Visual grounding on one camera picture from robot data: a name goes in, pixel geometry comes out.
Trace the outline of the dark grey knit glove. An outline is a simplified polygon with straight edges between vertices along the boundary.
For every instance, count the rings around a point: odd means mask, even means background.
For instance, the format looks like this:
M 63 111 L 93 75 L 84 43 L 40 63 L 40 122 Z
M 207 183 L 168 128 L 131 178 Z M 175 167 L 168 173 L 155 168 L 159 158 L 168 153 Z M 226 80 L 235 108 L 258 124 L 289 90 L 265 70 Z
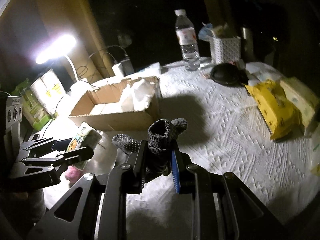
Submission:
M 145 181 L 150 182 L 161 175 L 167 176 L 171 172 L 170 161 L 172 149 L 178 136 L 187 129 L 184 118 L 174 120 L 160 119 L 148 129 L 148 150 L 146 158 Z

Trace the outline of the white paper towel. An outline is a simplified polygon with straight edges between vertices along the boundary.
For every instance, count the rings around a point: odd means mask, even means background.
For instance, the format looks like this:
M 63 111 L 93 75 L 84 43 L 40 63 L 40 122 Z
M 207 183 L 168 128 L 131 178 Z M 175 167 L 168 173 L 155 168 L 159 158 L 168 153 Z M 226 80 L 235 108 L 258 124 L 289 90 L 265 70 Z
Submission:
M 147 109 L 155 93 L 154 82 L 141 79 L 127 85 L 119 99 L 122 112 L 140 112 Z

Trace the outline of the pink fluffy item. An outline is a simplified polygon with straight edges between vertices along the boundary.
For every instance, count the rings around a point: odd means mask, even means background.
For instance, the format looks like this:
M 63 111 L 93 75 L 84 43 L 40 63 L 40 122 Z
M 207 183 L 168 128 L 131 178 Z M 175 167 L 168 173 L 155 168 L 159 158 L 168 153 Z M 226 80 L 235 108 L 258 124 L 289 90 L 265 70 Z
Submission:
M 79 178 L 81 177 L 81 170 L 74 166 L 69 166 L 68 170 L 65 172 L 65 179 L 68 180 L 70 183 L 76 183 Z

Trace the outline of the white green patterned bag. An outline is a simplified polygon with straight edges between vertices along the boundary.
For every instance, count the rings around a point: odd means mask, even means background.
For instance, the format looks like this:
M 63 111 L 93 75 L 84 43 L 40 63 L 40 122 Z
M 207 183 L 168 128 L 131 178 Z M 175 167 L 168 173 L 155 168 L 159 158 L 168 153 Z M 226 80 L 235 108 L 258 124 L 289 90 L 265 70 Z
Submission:
M 66 91 L 55 72 L 50 69 L 34 82 L 25 79 L 12 92 L 23 98 L 23 115 L 33 129 L 40 131 L 56 117 L 56 106 Z

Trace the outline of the open cardboard box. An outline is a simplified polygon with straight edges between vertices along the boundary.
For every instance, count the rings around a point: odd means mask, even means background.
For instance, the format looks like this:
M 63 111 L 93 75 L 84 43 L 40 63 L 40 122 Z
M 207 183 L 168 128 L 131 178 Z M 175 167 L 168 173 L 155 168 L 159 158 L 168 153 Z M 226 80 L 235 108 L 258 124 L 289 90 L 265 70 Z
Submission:
M 119 99 L 127 85 L 141 79 L 154 82 L 155 93 L 149 107 L 140 112 L 122 112 Z M 75 104 L 69 118 L 80 126 L 83 122 L 101 131 L 144 131 L 159 118 L 161 90 L 156 76 L 124 79 L 120 82 L 103 80 L 103 86 L 86 91 Z

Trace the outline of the white usb charger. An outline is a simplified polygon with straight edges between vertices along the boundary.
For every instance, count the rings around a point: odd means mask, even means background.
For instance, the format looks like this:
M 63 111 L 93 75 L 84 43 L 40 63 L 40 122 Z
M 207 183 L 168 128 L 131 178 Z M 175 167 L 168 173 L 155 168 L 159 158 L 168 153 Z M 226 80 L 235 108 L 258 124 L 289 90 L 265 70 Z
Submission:
M 116 77 L 125 77 L 125 71 L 121 63 L 114 64 L 112 70 Z

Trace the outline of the white desk lamp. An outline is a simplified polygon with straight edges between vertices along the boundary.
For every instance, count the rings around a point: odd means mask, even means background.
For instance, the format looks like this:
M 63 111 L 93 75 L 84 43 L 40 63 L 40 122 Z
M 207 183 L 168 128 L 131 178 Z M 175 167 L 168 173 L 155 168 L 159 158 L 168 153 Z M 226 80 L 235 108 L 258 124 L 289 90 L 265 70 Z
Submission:
M 77 41 L 74 35 L 69 33 L 63 33 L 58 35 L 56 38 L 45 43 L 35 55 L 35 63 L 38 65 L 51 62 L 52 65 L 54 61 L 58 59 L 67 60 L 69 66 L 71 67 L 72 75 L 69 76 L 67 70 L 59 70 L 57 72 L 58 78 L 61 79 L 61 83 L 65 91 L 78 90 L 78 87 L 86 85 L 89 90 L 99 89 L 99 87 L 90 84 L 85 79 L 80 79 L 77 74 L 74 63 L 71 61 L 69 54 L 76 47 Z

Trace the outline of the black power adapter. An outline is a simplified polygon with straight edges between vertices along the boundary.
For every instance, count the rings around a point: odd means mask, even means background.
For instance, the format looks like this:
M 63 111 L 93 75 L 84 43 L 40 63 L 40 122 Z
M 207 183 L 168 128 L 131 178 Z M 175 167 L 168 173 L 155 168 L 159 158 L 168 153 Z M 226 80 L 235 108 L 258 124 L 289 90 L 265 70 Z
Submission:
M 135 73 L 135 70 L 132 66 L 131 60 L 129 58 L 122 60 L 121 64 L 123 66 L 123 70 L 124 70 L 125 75 L 131 75 L 131 74 Z

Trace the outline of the white power strip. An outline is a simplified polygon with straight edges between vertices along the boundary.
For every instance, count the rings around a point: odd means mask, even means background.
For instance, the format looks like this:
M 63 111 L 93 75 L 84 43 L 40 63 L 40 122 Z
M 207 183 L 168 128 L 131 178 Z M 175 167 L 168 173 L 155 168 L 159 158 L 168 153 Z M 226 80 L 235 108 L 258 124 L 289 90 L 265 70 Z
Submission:
M 161 65 L 159 62 L 153 63 L 144 69 L 141 69 L 137 72 L 137 74 L 144 74 L 147 76 L 156 76 L 161 74 Z

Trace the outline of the yellow wet wipes pack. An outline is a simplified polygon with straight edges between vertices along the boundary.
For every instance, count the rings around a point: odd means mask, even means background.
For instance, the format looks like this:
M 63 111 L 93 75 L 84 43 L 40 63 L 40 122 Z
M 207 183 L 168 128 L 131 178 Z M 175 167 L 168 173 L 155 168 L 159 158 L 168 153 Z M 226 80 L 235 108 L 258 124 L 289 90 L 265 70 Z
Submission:
M 287 99 L 284 89 L 272 80 L 245 86 L 263 116 L 271 140 L 280 140 L 300 126 L 300 110 Z

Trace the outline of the white perforated basket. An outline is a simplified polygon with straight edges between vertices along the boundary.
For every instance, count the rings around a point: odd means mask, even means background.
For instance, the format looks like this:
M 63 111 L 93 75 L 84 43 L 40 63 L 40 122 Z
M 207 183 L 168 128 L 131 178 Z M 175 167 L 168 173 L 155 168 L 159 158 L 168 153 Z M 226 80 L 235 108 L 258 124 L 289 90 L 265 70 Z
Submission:
M 215 64 L 238 61 L 241 57 L 241 38 L 209 38 L 212 61 Z

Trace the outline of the clear plastic water bottle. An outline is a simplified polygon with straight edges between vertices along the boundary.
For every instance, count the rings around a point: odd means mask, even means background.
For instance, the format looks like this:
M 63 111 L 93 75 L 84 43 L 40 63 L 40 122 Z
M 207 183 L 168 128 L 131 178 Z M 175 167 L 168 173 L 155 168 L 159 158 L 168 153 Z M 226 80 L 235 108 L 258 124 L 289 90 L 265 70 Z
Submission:
M 196 71 L 200 67 L 200 54 L 194 25 L 184 9 L 175 10 L 175 15 L 177 16 L 175 30 L 185 68 Z

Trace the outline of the pale tissue pack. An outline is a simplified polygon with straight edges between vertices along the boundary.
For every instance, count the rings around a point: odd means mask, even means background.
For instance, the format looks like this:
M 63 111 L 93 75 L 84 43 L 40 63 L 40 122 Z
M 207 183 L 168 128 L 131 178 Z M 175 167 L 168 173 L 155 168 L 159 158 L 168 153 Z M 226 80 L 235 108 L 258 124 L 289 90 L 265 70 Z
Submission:
M 280 86 L 285 91 L 286 98 L 300 110 L 301 128 L 303 134 L 308 136 L 319 109 L 319 97 L 296 77 L 281 79 Z

